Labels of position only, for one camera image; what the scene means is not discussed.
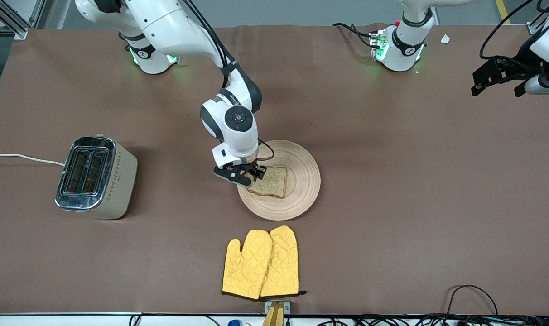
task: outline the table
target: table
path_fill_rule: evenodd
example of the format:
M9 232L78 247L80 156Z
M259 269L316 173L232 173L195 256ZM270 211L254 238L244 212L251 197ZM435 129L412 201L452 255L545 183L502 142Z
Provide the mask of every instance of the table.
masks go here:
M515 98L515 83L471 96L490 30L434 27L404 73L335 27L218 31L264 95L260 137L320 166L318 200L285 222L309 291L293 312L443 312L452 287L473 283L500 314L549 314L549 96ZM503 27L486 52L513 55L526 38ZM262 311L220 293L228 241L282 224L212 173L198 106L220 83L203 57L142 73L116 31L33 29L13 45L1 153L64 161L103 133L139 167L127 216L97 221L55 206L60 167L0 158L0 312ZM491 306L463 290L452 312Z

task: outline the toaster slot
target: toaster slot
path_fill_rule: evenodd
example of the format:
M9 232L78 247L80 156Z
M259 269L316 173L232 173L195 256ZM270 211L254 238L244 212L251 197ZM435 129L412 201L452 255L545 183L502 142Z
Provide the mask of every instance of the toaster slot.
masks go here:
M101 169L105 158L104 151L94 151L91 156L85 182L83 183L82 193L93 194L97 188Z
M77 151L74 163L69 171L69 179L67 180L67 184L65 186L66 192L78 192L82 183L81 180L83 176L83 170L89 154L90 152L86 150Z

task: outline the small white paper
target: small white paper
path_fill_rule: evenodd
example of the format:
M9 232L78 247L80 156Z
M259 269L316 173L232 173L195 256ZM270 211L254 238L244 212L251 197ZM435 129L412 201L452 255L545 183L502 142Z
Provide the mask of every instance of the small white paper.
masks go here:
M450 43L450 37L448 36L448 34L444 34L444 37L442 37L442 40L440 42L443 44Z

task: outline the floor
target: floor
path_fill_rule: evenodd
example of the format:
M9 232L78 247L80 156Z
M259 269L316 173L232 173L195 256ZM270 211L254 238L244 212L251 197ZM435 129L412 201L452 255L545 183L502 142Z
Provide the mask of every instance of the floor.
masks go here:
M34 1L7 0L23 17L28 18ZM74 0L52 0L42 26L48 29L109 29L84 19ZM456 8L438 8L442 25L493 25L500 22L502 6L508 12L523 0L472 0ZM196 0L196 5L214 27L237 25L332 25L338 22L368 25L392 23L401 18L401 5L396 0ZM536 16L534 4L515 15L511 23L525 23ZM0 72L5 66L13 43L0 37Z

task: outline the yellow tape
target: yellow tape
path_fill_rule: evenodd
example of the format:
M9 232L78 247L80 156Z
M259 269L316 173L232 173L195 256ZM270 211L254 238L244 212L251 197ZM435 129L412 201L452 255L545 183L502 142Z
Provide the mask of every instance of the yellow tape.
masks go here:
M508 16L508 12L506 11L506 6L504 6L503 0L496 0L496 7L498 7L498 12L500 12L500 18L504 19L506 16Z

